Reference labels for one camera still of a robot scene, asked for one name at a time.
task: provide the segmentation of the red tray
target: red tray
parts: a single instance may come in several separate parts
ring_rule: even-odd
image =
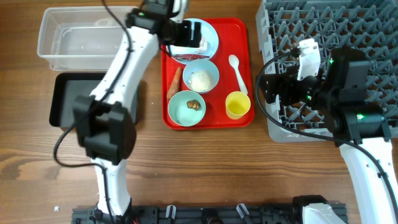
[[[220,71],[220,80],[214,89],[201,96],[206,102],[205,117],[196,125],[182,127],[174,123],[167,112],[167,91],[172,83],[175,71],[185,65],[176,62],[162,52],[162,118],[163,122],[172,129],[206,129],[206,128],[238,128],[249,125],[254,119],[254,100],[251,83],[251,71],[248,50],[246,26],[236,18],[204,19],[217,31],[220,44],[212,61]],[[233,91],[239,91],[238,81],[234,69],[229,65],[228,57],[234,54],[239,59],[239,71],[248,89],[251,108],[241,119],[233,120],[227,117],[225,99]],[[189,90],[182,78],[180,91]]]

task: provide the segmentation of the plate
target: plate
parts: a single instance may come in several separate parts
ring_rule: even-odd
[[[217,34],[216,30],[208,22],[203,21],[201,19],[186,19],[186,20],[191,21],[192,29],[195,26],[195,22],[200,22],[201,34],[207,40],[207,50],[206,50],[206,52],[200,53],[199,55],[209,56],[209,58],[206,58],[206,59],[211,59],[214,56],[214,54],[217,52],[218,44],[219,44],[218,34]],[[198,54],[195,52],[195,50],[197,50],[197,48],[194,48],[194,47],[176,47],[176,46],[171,45],[170,50],[172,52],[172,55],[175,55],[175,54]],[[173,58],[173,59],[184,64],[184,65],[186,65],[190,62],[188,60],[175,59],[175,58]]]

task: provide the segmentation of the tray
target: tray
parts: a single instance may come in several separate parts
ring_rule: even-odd
[[[217,53],[212,61],[220,71],[220,80],[217,86],[209,93],[201,96],[206,101],[206,115],[192,127],[182,127],[174,123],[168,112],[166,99],[167,91],[173,80],[178,67],[185,65],[176,62],[162,52],[162,118],[163,122],[172,129],[208,129],[208,128],[238,128],[249,125],[254,119],[254,100],[252,92],[252,81],[250,71],[250,60],[248,50],[248,37],[246,26],[236,18],[204,19],[217,31],[220,39]],[[251,108],[241,119],[232,120],[226,115],[225,99],[233,91],[239,91],[238,81],[234,69],[229,65],[228,57],[234,54],[239,59],[239,71],[248,89],[251,100]],[[189,90],[181,80],[180,91]]]
[[[105,73],[61,73],[55,79],[50,124],[66,128],[74,122],[73,102],[79,95],[88,96],[104,78]],[[136,121],[137,94],[131,105],[131,117]]]

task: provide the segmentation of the black baking pan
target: black baking pan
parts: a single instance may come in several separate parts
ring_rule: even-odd
[[[55,79],[52,97],[50,124],[66,128],[73,123],[73,102],[79,95],[89,96],[104,78],[105,73],[61,73]],[[131,105],[131,118],[137,121],[137,94]]]

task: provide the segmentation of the yellow cup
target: yellow cup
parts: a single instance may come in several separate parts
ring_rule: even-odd
[[[250,110],[250,98],[241,91],[230,93],[225,99],[226,114],[231,119],[239,119]]]

